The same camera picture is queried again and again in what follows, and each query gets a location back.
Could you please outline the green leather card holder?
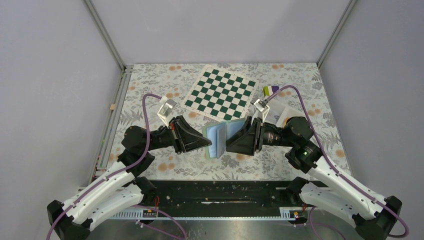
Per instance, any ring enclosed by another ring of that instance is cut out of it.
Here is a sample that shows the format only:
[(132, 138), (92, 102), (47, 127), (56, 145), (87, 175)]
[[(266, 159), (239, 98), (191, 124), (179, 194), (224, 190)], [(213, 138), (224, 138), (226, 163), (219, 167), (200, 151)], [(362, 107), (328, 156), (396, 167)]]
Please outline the green leather card holder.
[(211, 145), (205, 148), (205, 157), (208, 160), (219, 159), (226, 152), (226, 141), (242, 128), (245, 121), (245, 118), (240, 118), (203, 126), (203, 137), (211, 141)]

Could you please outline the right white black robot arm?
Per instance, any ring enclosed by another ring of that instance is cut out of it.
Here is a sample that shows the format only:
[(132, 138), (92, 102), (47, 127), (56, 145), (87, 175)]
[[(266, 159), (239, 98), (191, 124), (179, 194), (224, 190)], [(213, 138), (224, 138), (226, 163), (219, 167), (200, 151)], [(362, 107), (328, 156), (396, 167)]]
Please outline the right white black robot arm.
[(325, 210), (351, 225), (364, 240), (385, 240), (398, 222), (402, 202), (366, 187), (336, 164), (310, 139), (314, 135), (305, 117), (294, 116), (284, 127), (249, 116), (239, 131), (226, 141), (226, 151), (253, 156), (263, 146), (289, 147), (285, 154), (297, 170), (319, 180), (331, 190), (296, 177), (288, 186), (287, 201)]

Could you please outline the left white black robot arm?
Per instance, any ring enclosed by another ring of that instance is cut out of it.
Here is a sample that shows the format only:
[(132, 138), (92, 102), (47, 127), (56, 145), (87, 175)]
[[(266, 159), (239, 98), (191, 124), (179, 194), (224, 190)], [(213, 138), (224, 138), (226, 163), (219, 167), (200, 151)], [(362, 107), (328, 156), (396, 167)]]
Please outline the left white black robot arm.
[(181, 154), (212, 144), (181, 115), (154, 131), (148, 126), (130, 126), (121, 143), (124, 151), (102, 176), (74, 197), (47, 205), (47, 239), (56, 233), (61, 240), (85, 240), (112, 215), (139, 203), (148, 206), (156, 202), (156, 187), (141, 175), (155, 159), (150, 150), (173, 147)]

